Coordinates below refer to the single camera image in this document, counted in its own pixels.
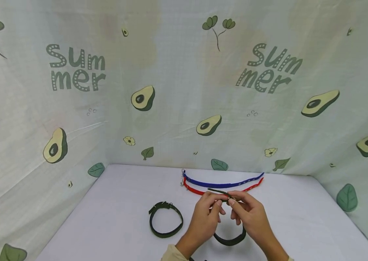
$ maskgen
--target leaf print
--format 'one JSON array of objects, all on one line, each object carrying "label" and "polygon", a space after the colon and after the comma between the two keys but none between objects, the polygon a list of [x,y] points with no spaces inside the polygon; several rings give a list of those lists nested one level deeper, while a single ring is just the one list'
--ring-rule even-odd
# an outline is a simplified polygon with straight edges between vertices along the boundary
[{"label": "leaf print", "polygon": [[209,26],[207,25],[207,23],[206,23],[206,22],[204,22],[204,24],[203,24],[203,29],[204,29],[204,30],[209,30]]},{"label": "leaf print", "polygon": [[291,158],[288,158],[288,159],[279,159],[279,160],[275,161],[275,168],[273,169],[273,171],[277,171],[278,169],[285,168],[285,165],[287,164],[287,162],[290,159]]},{"label": "leaf print", "polygon": [[26,258],[26,250],[12,247],[9,244],[3,246],[0,254],[0,261],[24,261]]},{"label": "leaf print", "polygon": [[212,18],[211,17],[209,17],[208,19],[207,19],[207,26],[208,27],[212,27]]},{"label": "leaf print", "polygon": [[143,156],[143,160],[146,160],[146,158],[151,158],[153,157],[153,147],[150,147],[150,148],[147,148],[147,149],[144,149],[142,150],[142,156]]},{"label": "leaf print", "polygon": [[226,162],[223,162],[218,159],[212,159],[211,160],[211,167],[213,170],[227,170],[229,166],[226,164]]},{"label": "leaf print", "polygon": [[212,26],[211,27],[213,27],[217,23],[217,16],[213,16],[211,19],[212,19]]},{"label": "leaf print", "polygon": [[345,212],[351,212],[358,206],[358,198],[355,188],[351,184],[346,184],[336,196],[336,203]]},{"label": "leaf print", "polygon": [[88,174],[90,174],[90,176],[96,177],[98,178],[99,176],[101,176],[101,174],[104,172],[105,167],[104,165],[100,162],[97,163],[95,165],[93,165],[89,170],[88,170]]}]

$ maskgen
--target finger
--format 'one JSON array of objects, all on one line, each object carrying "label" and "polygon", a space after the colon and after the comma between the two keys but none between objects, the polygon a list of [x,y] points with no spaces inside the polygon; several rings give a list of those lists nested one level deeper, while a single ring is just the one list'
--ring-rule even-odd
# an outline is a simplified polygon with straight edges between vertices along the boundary
[{"label": "finger", "polygon": [[209,195],[211,195],[211,194],[212,194],[212,192],[209,192],[209,191],[204,192],[204,194],[203,194],[203,195],[201,195],[201,198],[200,198],[200,200],[199,200],[199,201],[205,200],[205,199],[206,199],[206,198],[208,198],[208,196],[209,196]]},{"label": "finger", "polygon": [[225,215],[226,212],[224,211],[223,207],[220,207],[220,214]]},{"label": "finger", "polygon": [[223,194],[216,194],[216,193],[211,193],[207,198],[204,199],[204,203],[208,206],[211,206],[214,202],[218,201],[218,200],[227,200],[228,197],[226,195]]},{"label": "finger", "polygon": [[247,211],[233,198],[229,200],[229,204],[231,208],[236,212],[236,214],[243,220],[245,217],[247,217],[248,213]]},{"label": "finger", "polygon": [[219,213],[220,213],[220,214],[222,214],[222,215],[225,215],[225,214],[226,214],[226,212],[224,211],[223,207],[220,207],[220,211],[219,211]]},{"label": "finger", "polygon": [[219,211],[220,208],[222,207],[222,201],[218,200],[216,203],[214,203],[214,206],[211,209],[210,214],[208,215],[210,218],[214,218],[214,220],[216,220],[217,222],[219,222]]},{"label": "finger", "polygon": [[232,209],[232,213],[230,214],[230,219],[235,219],[237,216],[236,212]]},{"label": "finger", "polygon": [[247,193],[245,191],[233,190],[233,191],[229,191],[228,193],[232,197],[235,197],[236,199],[242,200],[244,203],[247,203],[251,207],[255,207],[258,204],[260,204],[260,202],[258,200],[256,200],[256,198],[252,197],[251,195],[249,195],[249,193]]}]

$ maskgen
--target sleeve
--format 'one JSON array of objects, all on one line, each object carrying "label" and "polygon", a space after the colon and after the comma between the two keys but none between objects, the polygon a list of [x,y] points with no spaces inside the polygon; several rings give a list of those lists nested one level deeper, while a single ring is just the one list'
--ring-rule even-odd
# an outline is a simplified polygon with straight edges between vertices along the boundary
[{"label": "sleeve", "polygon": [[188,261],[188,259],[178,251],[175,245],[168,245],[168,249],[162,256],[161,261]]}]

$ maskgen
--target dark green collar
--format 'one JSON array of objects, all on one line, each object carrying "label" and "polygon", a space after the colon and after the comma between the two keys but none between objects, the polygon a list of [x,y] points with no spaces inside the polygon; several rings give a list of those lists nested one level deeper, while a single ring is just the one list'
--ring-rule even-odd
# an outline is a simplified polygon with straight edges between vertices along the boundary
[{"label": "dark green collar", "polygon": [[[157,210],[161,208],[166,208],[166,209],[172,208],[173,210],[175,210],[176,213],[178,213],[179,217],[181,218],[181,224],[176,229],[172,230],[171,232],[159,233],[153,228],[153,225],[152,225],[153,216],[155,215]],[[161,201],[161,202],[156,203],[153,206],[153,208],[149,210],[149,214],[150,214],[150,218],[149,218],[150,229],[152,230],[155,236],[160,237],[162,239],[175,235],[184,225],[184,219],[183,219],[183,216],[181,215],[181,212],[172,203],[167,203],[167,201]]]}]

